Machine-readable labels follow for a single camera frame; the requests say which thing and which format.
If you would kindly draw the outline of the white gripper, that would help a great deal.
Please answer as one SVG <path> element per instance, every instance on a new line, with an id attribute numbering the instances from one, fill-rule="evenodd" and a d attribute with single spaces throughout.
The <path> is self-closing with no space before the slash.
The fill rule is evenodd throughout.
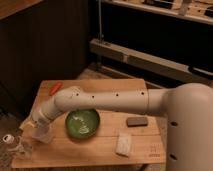
<path id="1" fill-rule="evenodd" d="M 50 131 L 49 125 L 41 125 L 34 121 L 31 117 L 27 117 L 19 126 L 19 128 L 33 138 L 42 138 Z"/>

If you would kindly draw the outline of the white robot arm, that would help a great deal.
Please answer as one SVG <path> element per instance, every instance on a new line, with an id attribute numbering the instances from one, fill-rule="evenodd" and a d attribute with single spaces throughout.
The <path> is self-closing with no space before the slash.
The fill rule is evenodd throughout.
<path id="1" fill-rule="evenodd" d="M 213 171 L 212 87 L 187 83 L 169 89 L 88 92 L 71 86 L 40 103 L 24 121 L 23 128 L 33 139 L 46 143 L 50 124 L 77 109 L 166 114 L 166 171 Z"/>

